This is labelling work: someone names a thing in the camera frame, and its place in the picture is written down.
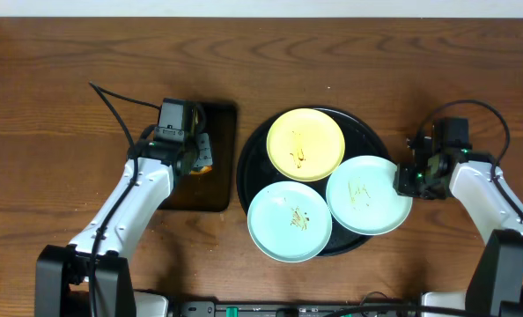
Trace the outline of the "green and orange sponge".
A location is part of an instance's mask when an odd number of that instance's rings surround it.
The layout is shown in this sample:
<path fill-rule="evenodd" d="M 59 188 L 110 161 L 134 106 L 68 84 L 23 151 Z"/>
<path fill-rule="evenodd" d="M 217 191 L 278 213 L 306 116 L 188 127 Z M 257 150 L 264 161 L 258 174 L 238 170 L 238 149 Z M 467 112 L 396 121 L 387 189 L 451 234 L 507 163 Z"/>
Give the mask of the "green and orange sponge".
<path fill-rule="evenodd" d="M 205 173 L 208 173 L 212 170 L 212 166 L 201 166 L 201 167 L 194 167 L 192 170 L 191 170 L 191 174 L 192 175 L 201 175 L 201 174 L 205 174 Z"/>

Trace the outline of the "pale green plate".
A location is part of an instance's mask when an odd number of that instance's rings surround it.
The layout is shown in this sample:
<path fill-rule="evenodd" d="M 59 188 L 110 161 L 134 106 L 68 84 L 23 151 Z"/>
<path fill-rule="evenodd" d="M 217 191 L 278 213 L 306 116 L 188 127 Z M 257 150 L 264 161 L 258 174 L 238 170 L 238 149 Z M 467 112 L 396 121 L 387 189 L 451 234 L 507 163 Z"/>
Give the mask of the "pale green plate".
<path fill-rule="evenodd" d="M 326 201 L 335 220 L 361 235 L 381 235 L 408 217 L 412 199 L 394 189 L 397 167 L 377 156 L 342 162 L 328 178 Z"/>

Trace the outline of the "yellow plate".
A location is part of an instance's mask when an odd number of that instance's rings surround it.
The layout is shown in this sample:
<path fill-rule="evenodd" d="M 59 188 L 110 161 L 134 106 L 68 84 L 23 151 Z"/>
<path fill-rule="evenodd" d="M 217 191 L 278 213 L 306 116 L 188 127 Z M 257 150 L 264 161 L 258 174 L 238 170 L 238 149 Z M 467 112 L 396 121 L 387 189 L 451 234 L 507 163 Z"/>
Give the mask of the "yellow plate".
<path fill-rule="evenodd" d="M 281 114 L 270 125 L 266 150 L 274 168 L 295 181 L 319 181 L 343 161 L 345 139 L 328 114 L 297 108 Z"/>

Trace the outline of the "light blue plate front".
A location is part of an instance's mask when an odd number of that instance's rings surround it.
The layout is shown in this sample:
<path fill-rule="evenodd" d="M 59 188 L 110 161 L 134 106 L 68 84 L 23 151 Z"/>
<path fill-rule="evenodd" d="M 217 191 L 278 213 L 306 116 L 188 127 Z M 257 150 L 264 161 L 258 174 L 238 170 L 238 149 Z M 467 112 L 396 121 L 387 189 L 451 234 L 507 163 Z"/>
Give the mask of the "light blue plate front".
<path fill-rule="evenodd" d="M 280 262 L 304 262 L 328 244 L 332 215 L 324 198 L 309 186 L 279 181 L 260 190 L 247 210 L 255 245 Z"/>

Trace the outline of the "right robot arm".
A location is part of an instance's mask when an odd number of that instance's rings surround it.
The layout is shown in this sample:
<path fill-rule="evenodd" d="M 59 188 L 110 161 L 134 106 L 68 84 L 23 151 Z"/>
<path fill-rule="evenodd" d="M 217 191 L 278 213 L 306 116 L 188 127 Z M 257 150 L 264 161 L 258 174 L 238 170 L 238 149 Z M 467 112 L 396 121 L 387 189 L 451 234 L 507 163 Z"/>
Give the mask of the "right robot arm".
<path fill-rule="evenodd" d="M 523 204 L 507 185 L 497 161 L 473 151 L 468 121 L 463 118 L 437 119 L 431 135 L 417 134 L 409 147 L 414 160 L 397 166 L 397 194 L 456 199 L 485 244 L 467 289 L 426 292 L 421 314 L 523 316 Z"/>

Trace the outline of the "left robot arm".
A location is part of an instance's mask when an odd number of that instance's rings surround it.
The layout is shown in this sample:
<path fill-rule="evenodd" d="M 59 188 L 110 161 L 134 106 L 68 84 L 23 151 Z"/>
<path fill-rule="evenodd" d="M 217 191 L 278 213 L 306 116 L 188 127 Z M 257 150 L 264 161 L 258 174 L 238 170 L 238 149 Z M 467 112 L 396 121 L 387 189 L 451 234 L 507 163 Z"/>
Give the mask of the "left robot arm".
<path fill-rule="evenodd" d="M 37 316 L 166 316 L 162 295 L 133 288 L 129 261 L 152 215 L 205 144 L 198 102 L 165 99 L 158 122 L 129 140 L 122 177 L 88 226 L 66 247 L 46 246 L 36 262 Z"/>

